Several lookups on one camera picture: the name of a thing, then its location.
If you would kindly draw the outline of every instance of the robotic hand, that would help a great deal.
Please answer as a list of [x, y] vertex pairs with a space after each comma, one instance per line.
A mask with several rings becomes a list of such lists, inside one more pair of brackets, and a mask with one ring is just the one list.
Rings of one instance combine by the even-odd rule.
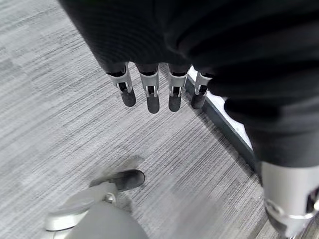
[[148, 239], [130, 214], [116, 206], [119, 192], [144, 180], [141, 171], [128, 170], [92, 181], [47, 215], [42, 239]]

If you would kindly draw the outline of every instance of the striped carpet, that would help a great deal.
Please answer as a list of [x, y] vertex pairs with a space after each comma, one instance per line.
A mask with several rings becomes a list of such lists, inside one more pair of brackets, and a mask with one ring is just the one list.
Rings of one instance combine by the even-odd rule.
[[[136, 68], [128, 108], [54, 0], [0, 0], [0, 238], [41, 236], [48, 210], [101, 172], [137, 167], [121, 195], [151, 239], [273, 239], [262, 188], [189, 95], [149, 114]], [[312, 223], [298, 238], [319, 238]]]

